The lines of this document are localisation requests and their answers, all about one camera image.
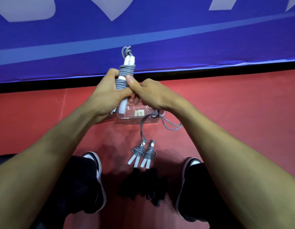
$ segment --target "right hand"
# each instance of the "right hand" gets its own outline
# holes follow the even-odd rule
[[[134,77],[128,75],[126,76],[126,81],[129,87],[140,97],[142,104],[148,105],[154,110],[169,111],[174,107],[176,99],[180,98],[177,93],[152,79],[146,79],[140,85]],[[135,104],[137,104],[138,101],[139,98],[135,97]]]

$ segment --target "clear plastic box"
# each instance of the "clear plastic box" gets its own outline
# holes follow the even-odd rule
[[[135,111],[136,110],[144,110],[144,116],[135,116]],[[141,101],[138,104],[130,104],[128,103],[126,107],[126,112],[125,114],[120,114],[119,113],[119,106],[117,107],[116,110],[116,116],[117,120],[121,124],[125,125],[134,125],[134,124],[139,124],[141,123],[142,118],[144,118],[146,115],[153,113],[155,110],[152,108],[145,106],[141,103]],[[166,111],[161,110],[160,114],[164,116]],[[159,117],[157,118],[151,118],[149,117],[148,119],[145,120],[144,123],[157,123],[159,121]]]

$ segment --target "hand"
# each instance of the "hand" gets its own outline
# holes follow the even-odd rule
[[[130,88],[136,92],[134,103],[138,104],[139,98],[141,98],[143,105],[148,105],[154,110],[170,111],[176,99],[181,98],[177,93],[152,79],[146,79],[140,85],[134,77],[128,75],[126,81]]]
[[[118,73],[119,70],[117,69],[109,69],[96,87],[96,90],[84,103],[86,108],[92,109],[95,116],[95,123],[105,119],[125,97],[134,94],[130,88],[116,89],[115,77],[118,76]]]

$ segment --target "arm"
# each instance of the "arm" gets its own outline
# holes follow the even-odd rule
[[[181,121],[221,196],[245,228],[295,228],[294,177],[159,82],[145,80],[140,86],[127,80],[144,103],[168,110]]]
[[[87,130],[132,94],[130,88],[115,89],[117,74],[118,70],[110,69],[83,105],[0,165],[0,228],[31,226]]]

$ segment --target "black and white sneaker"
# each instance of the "black and white sneaker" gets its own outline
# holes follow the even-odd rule
[[[101,166],[101,161],[99,156],[95,153],[95,152],[88,152],[85,153],[83,155],[84,158],[90,158],[92,160],[94,160],[94,162],[96,163],[96,179],[98,180],[98,182],[101,185],[101,189],[102,189],[102,196],[98,196],[97,201],[101,201],[100,203],[98,203],[98,205],[100,206],[100,208],[97,210],[101,210],[105,204],[106,204],[106,194],[101,182],[101,172],[102,172],[102,166]]]
[[[179,195],[177,197],[176,205],[175,205],[176,212],[181,217],[183,217],[185,220],[187,220],[188,222],[195,222],[196,219],[187,217],[187,215],[183,213],[182,208],[180,207],[180,196],[182,195],[183,185],[184,185],[185,179],[187,177],[187,171],[188,171],[189,167],[191,165],[196,165],[196,164],[199,164],[199,163],[201,163],[201,161],[199,159],[197,159],[197,158],[189,158],[186,161],[186,163],[184,164],[184,166],[183,166],[183,174],[182,174],[182,182],[183,183],[182,183],[181,190],[180,190],[180,193],[179,193]]]

